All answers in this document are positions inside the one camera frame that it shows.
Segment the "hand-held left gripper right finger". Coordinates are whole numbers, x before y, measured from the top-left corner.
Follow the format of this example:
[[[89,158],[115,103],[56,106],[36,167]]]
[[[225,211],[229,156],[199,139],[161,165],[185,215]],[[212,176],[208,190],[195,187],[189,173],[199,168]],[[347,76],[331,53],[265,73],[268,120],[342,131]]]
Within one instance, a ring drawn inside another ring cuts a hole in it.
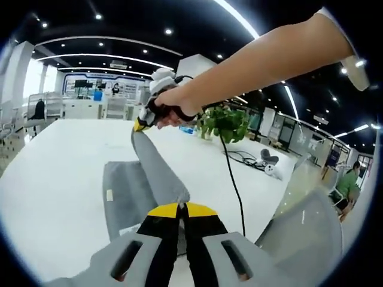
[[[294,286],[270,256],[238,232],[228,232],[216,211],[186,203],[187,259],[195,286]]]

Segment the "person's right hand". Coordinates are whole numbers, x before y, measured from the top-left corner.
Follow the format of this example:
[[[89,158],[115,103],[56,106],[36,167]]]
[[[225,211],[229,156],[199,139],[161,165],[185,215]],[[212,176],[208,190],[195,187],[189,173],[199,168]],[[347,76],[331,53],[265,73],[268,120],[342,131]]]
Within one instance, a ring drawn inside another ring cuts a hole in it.
[[[178,106],[187,116],[195,116],[202,111],[202,106],[196,102],[194,96],[191,96],[185,87],[177,87],[163,92],[156,98],[155,104],[157,106]],[[157,123],[157,128],[176,127],[185,123],[186,121],[182,120],[174,111],[171,111]]]

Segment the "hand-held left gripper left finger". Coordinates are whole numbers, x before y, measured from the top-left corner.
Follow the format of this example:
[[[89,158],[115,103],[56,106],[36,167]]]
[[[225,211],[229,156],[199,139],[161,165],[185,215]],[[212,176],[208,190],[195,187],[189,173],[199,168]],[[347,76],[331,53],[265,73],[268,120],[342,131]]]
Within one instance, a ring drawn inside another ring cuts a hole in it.
[[[92,255],[87,269],[45,286],[166,286],[178,255],[182,205],[149,211],[138,231],[127,232]]]

